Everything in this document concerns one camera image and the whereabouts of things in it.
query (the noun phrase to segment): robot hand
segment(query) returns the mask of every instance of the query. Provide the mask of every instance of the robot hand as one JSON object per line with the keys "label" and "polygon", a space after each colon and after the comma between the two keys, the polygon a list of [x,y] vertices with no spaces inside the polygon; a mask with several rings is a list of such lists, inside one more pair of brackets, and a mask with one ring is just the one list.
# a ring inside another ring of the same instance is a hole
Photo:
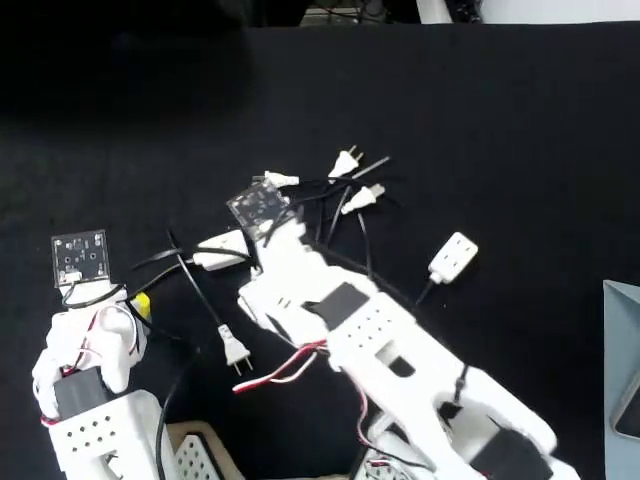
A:
{"label": "robot hand", "polygon": [[[97,298],[113,288],[108,281],[79,284],[70,297],[74,301]],[[129,371],[144,356],[147,341],[144,327],[122,303],[126,295],[122,289],[103,302],[52,317],[47,346],[32,371],[33,393],[43,423],[60,418],[55,383],[78,371],[99,367],[102,382],[111,393],[127,388]],[[134,302],[142,316],[148,315],[148,298]]]}

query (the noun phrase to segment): power outlet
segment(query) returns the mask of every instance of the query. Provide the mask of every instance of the power outlet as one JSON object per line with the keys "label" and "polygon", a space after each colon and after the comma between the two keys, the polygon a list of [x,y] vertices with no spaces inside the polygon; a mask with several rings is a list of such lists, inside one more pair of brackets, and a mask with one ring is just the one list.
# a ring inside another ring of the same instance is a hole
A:
{"label": "power outlet", "polygon": [[[204,248],[227,248],[247,255],[249,254],[247,242],[244,241],[244,235],[240,229],[212,237],[209,240],[199,243],[198,246]],[[226,255],[223,253],[196,252],[193,254],[193,262],[210,272],[242,263],[244,259],[236,255]]]}
{"label": "power outlet", "polygon": [[478,246],[455,232],[429,264],[431,280],[451,283],[478,253]]}

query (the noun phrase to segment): background object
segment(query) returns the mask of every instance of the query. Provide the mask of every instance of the background object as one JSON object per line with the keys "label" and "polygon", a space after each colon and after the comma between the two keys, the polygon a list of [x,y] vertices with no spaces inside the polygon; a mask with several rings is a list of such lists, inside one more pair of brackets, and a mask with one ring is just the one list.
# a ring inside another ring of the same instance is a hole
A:
{"label": "background object", "polygon": [[640,287],[605,280],[604,431],[607,480],[633,478],[640,469],[640,440],[611,428],[611,416],[640,370]]}
{"label": "background object", "polygon": [[636,0],[482,0],[485,23],[588,23],[640,20]]}

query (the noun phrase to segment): black fabric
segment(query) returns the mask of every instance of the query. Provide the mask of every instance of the black fabric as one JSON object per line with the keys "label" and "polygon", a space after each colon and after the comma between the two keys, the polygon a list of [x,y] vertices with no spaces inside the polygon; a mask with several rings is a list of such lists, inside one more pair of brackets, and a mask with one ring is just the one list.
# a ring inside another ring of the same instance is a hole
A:
{"label": "black fabric", "polygon": [[[377,272],[417,295],[452,232],[477,242],[421,322],[539,412],[583,479],[604,478],[601,282],[640,283],[638,51],[636,24],[391,26],[7,60],[3,478],[61,478],[30,388],[60,308],[51,235],[105,228],[115,279],[139,285],[145,272],[127,266],[167,248],[167,225],[185,245],[219,233],[233,225],[224,201],[251,175],[320,177],[354,143],[367,162],[393,156],[378,177],[404,204],[365,212]],[[354,219],[334,245],[362,258]],[[244,276],[199,278],[259,374],[290,350],[239,311]],[[209,421],[249,478],[349,470],[358,396],[345,378],[318,362],[294,385],[233,396],[238,378],[186,280],[151,297],[154,321],[208,347],[170,421]],[[132,384],[162,400],[187,358],[158,338]]]}

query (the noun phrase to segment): perforated plastic plate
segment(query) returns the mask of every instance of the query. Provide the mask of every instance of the perforated plastic plate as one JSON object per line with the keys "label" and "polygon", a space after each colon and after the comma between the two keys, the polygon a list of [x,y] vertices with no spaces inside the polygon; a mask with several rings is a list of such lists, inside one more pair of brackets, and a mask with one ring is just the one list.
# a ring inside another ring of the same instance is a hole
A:
{"label": "perforated plastic plate", "polygon": [[176,452],[176,465],[183,480],[221,480],[198,435],[185,437]]}

